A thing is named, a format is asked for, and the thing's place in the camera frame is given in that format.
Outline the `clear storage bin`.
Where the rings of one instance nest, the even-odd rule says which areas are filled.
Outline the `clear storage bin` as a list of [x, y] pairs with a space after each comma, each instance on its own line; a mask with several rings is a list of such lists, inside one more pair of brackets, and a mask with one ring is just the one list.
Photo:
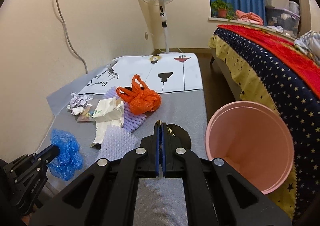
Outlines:
[[266, 10], [266, 24], [267, 26], [280, 26], [283, 29], [283, 34], [297, 37], [300, 16], [285, 9], [265, 7]]

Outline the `purple foam net sheet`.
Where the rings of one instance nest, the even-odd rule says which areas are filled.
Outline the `purple foam net sheet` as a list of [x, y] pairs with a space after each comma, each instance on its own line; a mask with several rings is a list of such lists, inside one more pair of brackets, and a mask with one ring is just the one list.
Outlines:
[[[119, 96], [116, 93], [116, 87], [110, 88], [106, 94], [103, 96], [103, 99], [114, 98], [119, 99]], [[133, 114], [130, 111], [129, 104], [124, 103], [124, 123], [123, 128], [128, 132], [136, 131], [146, 120], [146, 114]]]

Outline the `navy star bedsheet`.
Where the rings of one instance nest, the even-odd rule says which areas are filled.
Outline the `navy star bedsheet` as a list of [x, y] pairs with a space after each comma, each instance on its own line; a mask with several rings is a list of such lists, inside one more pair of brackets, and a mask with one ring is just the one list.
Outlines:
[[228, 30], [217, 35], [246, 60], [271, 95], [289, 129], [296, 168], [294, 225], [319, 225], [319, 96], [270, 51]]

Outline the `clear zip bag with items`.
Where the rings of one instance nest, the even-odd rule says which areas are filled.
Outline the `clear zip bag with items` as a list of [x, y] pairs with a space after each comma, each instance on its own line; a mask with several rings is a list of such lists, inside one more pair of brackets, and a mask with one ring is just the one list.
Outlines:
[[88, 104], [84, 111], [78, 115], [78, 118], [76, 120], [77, 123], [82, 123], [82, 122], [91, 122], [94, 121], [92, 115], [94, 113], [94, 107], [93, 105]]

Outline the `blue plastic bag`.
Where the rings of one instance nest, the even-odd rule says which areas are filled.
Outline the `blue plastic bag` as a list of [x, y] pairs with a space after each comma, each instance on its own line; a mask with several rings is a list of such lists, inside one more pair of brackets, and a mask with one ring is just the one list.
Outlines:
[[48, 164], [51, 174], [63, 181], [71, 180], [76, 170], [81, 170], [84, 164], [80, 144], [73, 134], [57, 128], [52, 130], [50, 142], [60, 151], [58, 156]]

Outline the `pink trash bin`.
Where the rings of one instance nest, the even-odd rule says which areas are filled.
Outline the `pink trash bin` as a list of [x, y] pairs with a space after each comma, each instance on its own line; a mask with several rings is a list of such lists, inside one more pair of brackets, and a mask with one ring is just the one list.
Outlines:
[[270, 108], [236, 101], [219, 108], [205, 133], [209, 160], [222, 158], [263, 194], [277, 190], [293, 167], [289, 129]]

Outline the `white bubble foam sheet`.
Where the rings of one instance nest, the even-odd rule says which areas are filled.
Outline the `white bubble foam sheet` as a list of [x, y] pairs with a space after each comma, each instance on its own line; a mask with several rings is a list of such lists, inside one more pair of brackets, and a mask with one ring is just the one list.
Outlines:
[[96, 161], [106, 158], [109, 161], [123, 158], [129, 151], [138, 147], [139, 139], [119, 126], [108, 126]]

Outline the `white cardboard box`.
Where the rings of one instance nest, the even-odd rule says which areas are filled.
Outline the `white cardboard box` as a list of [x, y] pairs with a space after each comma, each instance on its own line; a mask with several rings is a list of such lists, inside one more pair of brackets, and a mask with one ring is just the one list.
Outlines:
[[289, 9], [289, 0], [264, 0], [265, 7]]

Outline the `black gold scrunchie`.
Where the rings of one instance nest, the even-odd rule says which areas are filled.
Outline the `black gold scrunchie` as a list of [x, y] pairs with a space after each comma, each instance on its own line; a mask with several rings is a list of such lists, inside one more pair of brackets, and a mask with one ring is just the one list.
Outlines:
[[191, 138], [189, 136], [189, 133], [185, 131], [185, 129], [176, 124], [168, 124], [167, 128], [170, 134], [172, 134], [174, 137], [179, 138], [181, 146], [183, 148], [188, 150], [191, 149]]

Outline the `orange plastic bag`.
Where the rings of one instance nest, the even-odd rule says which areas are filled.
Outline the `orange plastic bag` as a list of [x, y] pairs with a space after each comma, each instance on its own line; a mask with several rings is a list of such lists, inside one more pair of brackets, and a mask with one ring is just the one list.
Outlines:
[[129, 105], [130, 111], [135, 115], [154, 112], [161, 106], [161, 96], [150, 89], [136, 74], [131, 80], [131, 89], [117, 87], [117, 95]]

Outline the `white paper ball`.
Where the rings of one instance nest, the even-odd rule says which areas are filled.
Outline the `white paper ball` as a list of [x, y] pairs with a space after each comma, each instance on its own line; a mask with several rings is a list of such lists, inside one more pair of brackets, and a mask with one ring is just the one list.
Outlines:
[[72, 115], [79, 115], [87, 108], [89, 101], [93, 98], [87, 95], [79, 95], [77, 93], [71, 93], [71, 100], [66, 109], [71, 112]]

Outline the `plaid striped quilt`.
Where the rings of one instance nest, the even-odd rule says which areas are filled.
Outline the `plaid striped quilt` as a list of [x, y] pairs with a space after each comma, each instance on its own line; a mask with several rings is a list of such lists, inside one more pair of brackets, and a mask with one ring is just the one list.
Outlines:
[[294, 41], [294, 47], [299, 52], [320, 66], [320, 33], [309, 31]]

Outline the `white printed cloth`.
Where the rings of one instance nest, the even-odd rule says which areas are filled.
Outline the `white printed cloth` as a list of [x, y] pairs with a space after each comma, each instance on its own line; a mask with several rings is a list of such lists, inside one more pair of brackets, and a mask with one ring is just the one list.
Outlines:
[[193, 53], [171, 52], [156, 56], [116, 58], [91, 78], [79, 94], [104, 95], [111, 88], [130, 87], [134, 75], [139, 75], [157, 93], [203, 89], [197, 56]]

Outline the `white paper bag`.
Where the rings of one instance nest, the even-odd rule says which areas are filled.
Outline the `white paper bag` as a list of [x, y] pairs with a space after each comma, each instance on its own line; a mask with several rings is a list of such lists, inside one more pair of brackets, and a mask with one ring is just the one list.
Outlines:
[[98, 102], [92, 118], [95, 121], [95, 139], [91, 143], [91, 147], [95, 147], [103, 143], [108, 126], [123, 126], [124, 102], [116, 97], [102, 99]]

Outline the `potted green plant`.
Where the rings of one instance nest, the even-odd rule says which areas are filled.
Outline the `potted green plant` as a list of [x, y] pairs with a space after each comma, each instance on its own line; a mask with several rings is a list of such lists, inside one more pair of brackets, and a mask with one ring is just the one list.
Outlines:
[[215, 0], [210, 4], [212, 16], [231, 20], [235, 15], [235, 10], [231, 3], [223, 0]]

